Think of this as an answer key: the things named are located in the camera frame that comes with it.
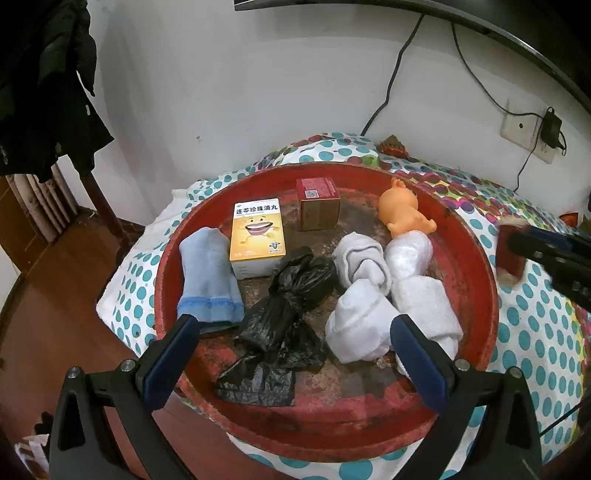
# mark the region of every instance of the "power adapter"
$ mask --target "power adapter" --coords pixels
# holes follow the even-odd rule
[[[560,147],[561,149],[564,149],[564,146],[560,143],[559,139],[560,127],[562,127],[562,120],[556,116],[554,109],[549,107],[542,120],[540,138],[550,148]]]

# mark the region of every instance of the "yellow medicine box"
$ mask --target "yellow medicine box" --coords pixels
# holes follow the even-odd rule
[[[266,277],[284,255],[279,199],[235,204],[230,263],[236,278]]]

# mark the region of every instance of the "wooden floor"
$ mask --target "wooden floor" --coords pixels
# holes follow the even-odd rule
[[[0,426],[12,443],[31,434],[43,410],[54,413],[69,367],[98,372],[135,356],[95,312],[116,250],[106,228],[85,214],[46,250],[19,288],[0,327]],[[116,413],[108,416],[131,471],[148,478]],[[177,399],[154,417],[199,480],[291,478],[248,458],[220,428]]]

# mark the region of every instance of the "polka dot bedsheet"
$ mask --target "polka dot bedsheet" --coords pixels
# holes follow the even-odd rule
[[[155,339],[154,286],[160,256],[170,235],[189,211],[220,189],[258,170],[311,161],[340,161],[389,170],[435,194],[474,231],[493,267],[495,222],[503,215],[522,216],[531,224],[552,231],[569,231],[554,215],[493,182],[437,164],[379,154],[370,139],[358,135],[319,134],[274,151],[242,170],[197,181],[187,190],[173,191],[173,201],[146,227],[109,282],[97,305],[100,318],[121,341],[141,355]],[[498,338],[487,370],[504,372],[513,365],[523,370],[538,428],[542,431],[580,401],[585,342],[589,339],[583,331],[591,333],[591,321],[586,312],[552,289],[549,276],[532,261],[527,262],[524,281],[513,290],[498,288],[498,296]],[[182,400],[190,405],[188,399]],[[460,447],[442,478],[462,467],[484,412],[484,407],[474,410]],[[544,462],[569,444],[576,418],[574,413],[542,438]],[[420,443],[419,440],[374,459],[310,463],[264,452],[232,436],[230,439],[255,460],[305,480],[389,480]]]

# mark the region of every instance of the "white wall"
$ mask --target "white wall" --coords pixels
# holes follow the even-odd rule
[[[245,166],[322,131],[359,132],[382,102],[418,15],[356,5],[235,12],[232,0],[90,0],[95,106],[116,141],[95,175],[116,213],[150,222],[170,190]],[[459,27],[463,52],[500,103],[563,119],[568,155],[532,157],[520,193],[555,213],[586,205],[591,117],[513,51]],[[514,188],[527,152],[499,135],[502,114],[461,64],[448,22],[427,17],[389,107],[369,130],[410,154]],[[88,205],[66,161],[60,165]]]
[[[18,278],[18,269],[12,264],[6,252],[0,247],[0,310],[4,306],[12,286]]]

